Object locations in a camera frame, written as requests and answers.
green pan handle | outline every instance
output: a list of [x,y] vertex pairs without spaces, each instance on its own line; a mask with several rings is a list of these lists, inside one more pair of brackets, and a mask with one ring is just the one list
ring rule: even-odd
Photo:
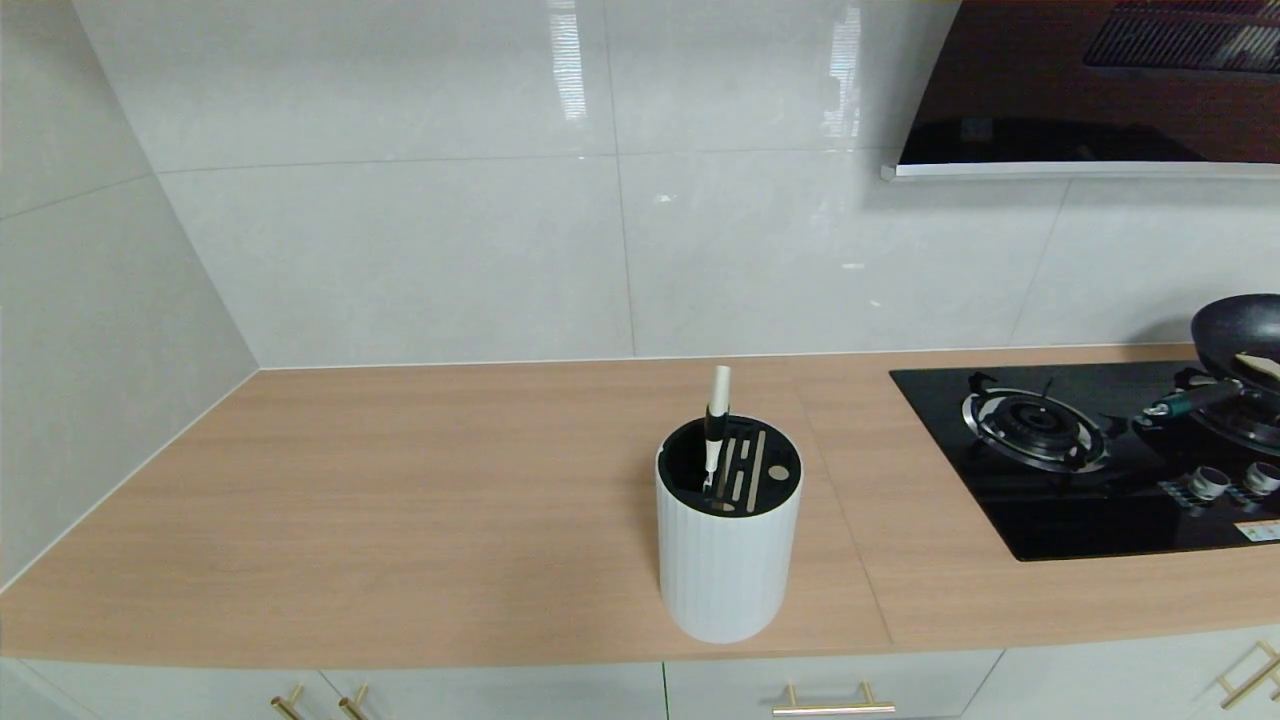
[[1147,407],[1142,413],[1151,418],[1180,418],[1188,413],[1199,410],[1201,407],[1208,407],[1210,405],[1217,405],[1219,402],[1226,402],[1228,400],[1240,397],[1243,393],[1244,386],[1240,380],[1220,380],[1211,386],[1203,386],[1164,397],[1160,402]]

gold cabinet handle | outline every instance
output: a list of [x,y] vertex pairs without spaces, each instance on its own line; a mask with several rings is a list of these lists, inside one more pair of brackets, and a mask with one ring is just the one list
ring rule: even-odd
[[365,696],[369,694],[369,685],[360,685],[356,691],[356,700],[351,700],[347,696],[342,696],[338,701],[338,707],[347,714],[351,720],[369,720],[365,714],[360,711],[360,706],[365,703]]
[[[1276,671],[1280,671],[1280,653],[1276,653],[1276,651],[1272,650],[1265,641],[1258,641],[1258,650],[1265,652],[1270,660],[1262,666],[1261,670],[1249,675],[1249,679],[1244,680],[1240,687],[1231,685],[1231,683],[1229,683],[1222,675],[1217,676],[1217,684],[1222,685],[1222,689],[1226,691],[1226,697],[1222,698],[1222,710],[1230,710],[1234,707],[1235,703],[1244,700],[1244,696],[1256,691],[1267,678],[1271,678],[1272,682],[1280,684],[1280,680],[1276,680],[1272,676]],[[1271,700],[1280,700],[1280,691],[1276,691],[1276,694],[1271,696]]]
[[274,707],[276,712],[279,712],[284,717],[288,717],[289,720],[305,720],[301,715],[298,715],[298,711],[293,708],[293,706],[298,703],[300,697],[302,697],[301,684],[293,688],[293,692],[289,693],[289,700],[284,700],[280,696],[273,697],[271,707]]
[[897,712],[897,706],[892,702],[877,702],[876,696],[872,694],[872,685],[867,680],[863,680],[858,688],[861,691],[863,697],[867,702],[855,702],[852,705],[800,705],[796,702],[796,688],[792,684],[787,684],[787,702],[790,705],[776,705],[773,706],[774,717],[813,717],[813,716],[831,716],[831,715],[887,715],[890,712]]

white wall tile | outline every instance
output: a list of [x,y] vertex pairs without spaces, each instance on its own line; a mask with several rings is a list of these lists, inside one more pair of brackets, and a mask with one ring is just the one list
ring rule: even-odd
[[890,184],[891,154],[622,158],[639,354],[1005,345],[1066,183]]
[[4,0],[0,217],[151,172],[68,0]]
[[1012,343],[1185,341],[1277,268],[1280,182],[1073,181]]
[[612,158],[163,182],[264,366],[631,354]]
[[613,151],[602,0],[83,0],[157,172]]
[[255,369],[160,184],[0,222],[0,584]]
[[621,152],[900,146],[957,0],[608,0]]

cabinet door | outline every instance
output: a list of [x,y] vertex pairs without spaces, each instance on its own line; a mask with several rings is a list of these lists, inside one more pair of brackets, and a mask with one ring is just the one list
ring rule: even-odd
[[667,664],[671,720],[764,720],[788,705],[865,702],[865,682],[878,702],[896,706],[893,717],[957,716],[991,671],[998,650],[860,657],[716,660]]
[[305,720],[337,715],[338,694],[315,671],[138,667],[83,662],[27,664],[101,720],[280,720],[270,702],[302,684]]
[[20,660],[0,657],[0,717],[4,720],[96,720]]
[[1222,700],[1217,675],[1238,666],[1265,633],[1010,648],[964,720],[1187,720]]
[[325,670],[369,720],[666,720],[662,665]]
[[[1280,625],[1261,628],[1256,635],[1242,638],[1231,648],[1238,652],[1239,662],[1219,669],[1228,684],[1243,691],[1248,687],[1251,678],[1275,666],[1275,659],[1268,656],[1266,650],[1258,647],[1257,641],[1262,641],[1272,651],[1280,652]],[[1204,698],[1196,714],[1196,720],[1276,720],[1280,717],[1280,669],[1271,673],[1254,689],[1244,693],[1243,698],[1230,710],[1222,708],[1228,694],[1220,685],[1215,684],[1206,694],[1208,697]]]

black frying pan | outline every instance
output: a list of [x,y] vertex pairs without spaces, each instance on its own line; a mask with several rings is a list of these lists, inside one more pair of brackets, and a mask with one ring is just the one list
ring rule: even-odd
[[1217,383],[1170,396],[1146,414],[1172,418],[1236,397],[1280,415],[1280,380],[1236,360],[1245,352],[1280,360],[1280,295],[1238,295],[1201,307],[1192,340],[1204,370]]

